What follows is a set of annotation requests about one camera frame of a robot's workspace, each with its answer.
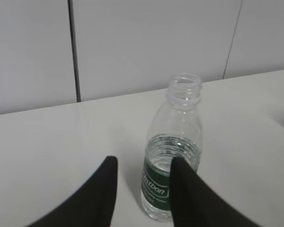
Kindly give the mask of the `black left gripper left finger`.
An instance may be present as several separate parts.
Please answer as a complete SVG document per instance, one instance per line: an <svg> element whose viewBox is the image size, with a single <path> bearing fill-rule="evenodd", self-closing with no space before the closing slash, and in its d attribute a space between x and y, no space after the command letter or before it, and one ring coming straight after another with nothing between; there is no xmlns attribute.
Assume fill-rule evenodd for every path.
<svg viewBox="0 0 284 227"><path fill-rule="evenodd" d="M118 160L107 156L94 174L31 227L109 227L117 196Z"/></svg>

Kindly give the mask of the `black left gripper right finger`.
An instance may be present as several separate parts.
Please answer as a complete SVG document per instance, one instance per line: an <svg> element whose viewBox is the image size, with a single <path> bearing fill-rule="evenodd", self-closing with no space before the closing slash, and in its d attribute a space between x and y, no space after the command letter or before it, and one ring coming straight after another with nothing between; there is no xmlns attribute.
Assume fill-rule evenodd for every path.
<svg viewBox="0 0 284 227"><path fill-rule="evenodd" d="M182 157L171 161L169 202L175 227L257 227L220 198Z"/></svg>

